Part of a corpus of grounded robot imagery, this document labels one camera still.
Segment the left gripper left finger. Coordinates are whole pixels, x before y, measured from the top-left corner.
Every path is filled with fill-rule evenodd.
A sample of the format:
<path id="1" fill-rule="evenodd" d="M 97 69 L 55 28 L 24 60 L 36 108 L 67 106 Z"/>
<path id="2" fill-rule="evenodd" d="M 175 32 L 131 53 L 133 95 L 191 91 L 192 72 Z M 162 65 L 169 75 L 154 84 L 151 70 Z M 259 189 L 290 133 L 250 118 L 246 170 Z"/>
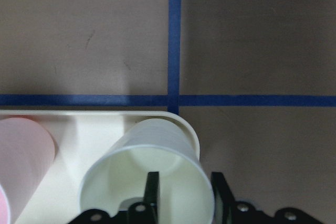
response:
<path id="1" fill-rule="evenodd" d="M 143 196 L 146 219 L 149 223 L 159 223 L 160 204 L 160 174 L 159 172 L 149 172 L 146 179 Z"/>

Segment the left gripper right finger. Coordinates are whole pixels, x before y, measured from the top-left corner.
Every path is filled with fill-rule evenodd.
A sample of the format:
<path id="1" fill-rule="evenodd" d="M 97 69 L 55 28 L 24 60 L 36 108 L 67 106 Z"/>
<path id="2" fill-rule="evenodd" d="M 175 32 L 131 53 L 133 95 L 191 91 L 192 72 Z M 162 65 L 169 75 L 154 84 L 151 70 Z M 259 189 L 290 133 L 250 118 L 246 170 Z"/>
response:
<path id="1" fill-rule="evenodd" d="M 232 206 L 234 196 L 223 173 L 212 172 L 211 184 L 215 198 L 215 223 L 233 223 Z"/>

